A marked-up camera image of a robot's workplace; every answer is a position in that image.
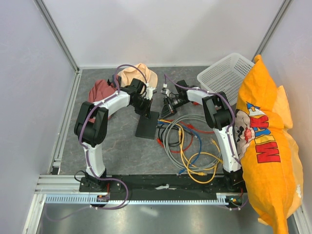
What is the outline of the black network switch box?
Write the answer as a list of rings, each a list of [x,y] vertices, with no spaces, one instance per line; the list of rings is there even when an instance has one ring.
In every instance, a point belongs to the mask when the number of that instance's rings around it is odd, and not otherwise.
[[[155,139],[156,127],[158,123],[159,112],[150,112],[150,118],[140,116],[136,128],[135,136],[145,139]]]

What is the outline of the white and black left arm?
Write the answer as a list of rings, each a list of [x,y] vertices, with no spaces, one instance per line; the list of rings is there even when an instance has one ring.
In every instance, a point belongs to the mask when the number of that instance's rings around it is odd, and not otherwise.
[[[102,143],[107,135],[108,117],[130,105],[142,120],[151,120],[151,104],[155,92],[155,87],[135,78],[130,85],[118,86],[112,95],[96,102],[86,101],[81,105],[74,133],[84,149],[86,173],[93,176],[90,186],[95,191],[101,192],[107,186]]]

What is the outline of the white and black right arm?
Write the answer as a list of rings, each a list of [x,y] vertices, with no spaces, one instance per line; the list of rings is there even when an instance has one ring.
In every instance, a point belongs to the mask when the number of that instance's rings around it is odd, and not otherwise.
[[[176,95],[163,84],[161,93],[165,95],[164,106],[160,116],[171,117],[177,113],[177,108],[189,102],[202,105],[205,121],[217,136],[223,158],[223,171],[230,174],[223,179],[223,186],[229,192],[236,191],[241,186],[239,177],[242,167],[235,147],[233,136],[234,113],[224,92],[210,93],[199,87],[188,86],[184,80],[175,84]]]

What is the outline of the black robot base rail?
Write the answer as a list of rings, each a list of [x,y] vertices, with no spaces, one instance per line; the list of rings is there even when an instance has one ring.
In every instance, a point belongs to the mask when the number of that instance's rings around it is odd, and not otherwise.
[[[208,184],[199,184],[187,175],[113,175],[100,181],[89,175],[78,179],[80,192],[108,193],[113,198],[128,199],[214,199],[217,193],[242,195],[247,190],[240,182],[230,186],[225,176],[217,174]]]

